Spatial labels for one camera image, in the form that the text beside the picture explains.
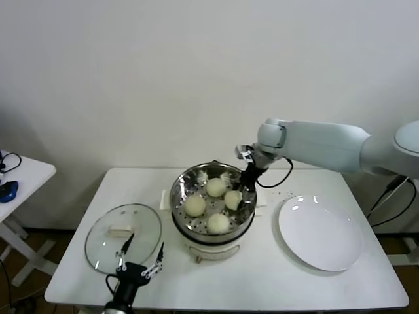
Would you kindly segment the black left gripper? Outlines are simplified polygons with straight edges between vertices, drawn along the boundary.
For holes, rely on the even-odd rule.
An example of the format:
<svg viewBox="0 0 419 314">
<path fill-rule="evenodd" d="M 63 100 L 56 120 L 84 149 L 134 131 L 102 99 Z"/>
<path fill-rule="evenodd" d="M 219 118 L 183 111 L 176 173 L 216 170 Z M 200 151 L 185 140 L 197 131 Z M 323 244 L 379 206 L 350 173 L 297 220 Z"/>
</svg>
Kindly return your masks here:
<svg viewBox="0 0 419 314">
<path fill-rule="evenodd" d="M 133 302 L 140 287 L 147 285 L 163 268 L 164 242 L 162 242 L 153 265 L 145 267 L 132 262 L 126 263 L 126 253 L 130 248 L 134 234 L 124 242 L 115 254 L 117 260 L 116 275 L 119 281 L 116 289 L 117 302 Z"/>
</svg>

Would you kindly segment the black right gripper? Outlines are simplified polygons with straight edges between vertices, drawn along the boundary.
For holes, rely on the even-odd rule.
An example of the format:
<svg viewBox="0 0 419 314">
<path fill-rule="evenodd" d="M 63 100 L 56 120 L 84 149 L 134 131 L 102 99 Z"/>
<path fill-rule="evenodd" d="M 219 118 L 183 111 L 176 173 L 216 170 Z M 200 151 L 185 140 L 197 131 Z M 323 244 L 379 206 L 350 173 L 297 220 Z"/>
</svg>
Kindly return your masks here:
<svg viewBox="0 0 419 314">
<path fill-rule="evenodd" d="M 241 172 L 240 178 L 232 181 L 232 190 L 243 191 L 237 209 L 255 208 L 255 185 L 259 177 L 274 163 L 274 155 L 266 152 L 241 152 L 240 156 L 247 162 L 247 167 Z"/>
</svg>

